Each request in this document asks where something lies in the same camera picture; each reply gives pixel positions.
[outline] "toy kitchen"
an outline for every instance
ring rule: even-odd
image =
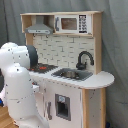
[[[102,12],[21,14],[26,44],[38,65],[29,69],[39,88],[37,109],[50,128],[105,128],[105,88],[114,76],[102,71]]]

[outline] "white tile backsplash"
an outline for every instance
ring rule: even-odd
[[[94,57],[93,38],[37,34],[33,39],[40,63],[76,68],[80,52],[88,51]],[[94,70],[87,55],[82,56],[82,63],[85,62],[87,62],[87,69]]]

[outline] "oven window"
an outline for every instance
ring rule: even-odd
[[[64,30],[77,30],[77,19],[61,18],[61,25]]]

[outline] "white robot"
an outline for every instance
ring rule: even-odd
[[[38,63],[36,49],[6,43],[0,49],[0,69],[4,76],[4,88],[0,104],[8,106],[9,115],[19,128],[49,128],[36,108],[33,85],[27,69]]]

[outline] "black faucet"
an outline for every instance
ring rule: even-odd
[[[79,57],[78,57],[78,63],[77,63],[77,65],[76,65],[76,68],[77,68],[78,70],[86,69],[87,63],[86,63],[86,62],[85,62],[85,64],[82,64],[82,63],[81,63],[81,57],[82,57],[83,54],[88,55],[89,58],[90,58],[90,61],[91,61],[90,64],[91,64],[91,65],[94,65],[94,60],[93,60],[92,55],[91,55],[89,52],[87,52],[87,51],[83,51],[83,52],[81,52],[81,53],[79,54]]]

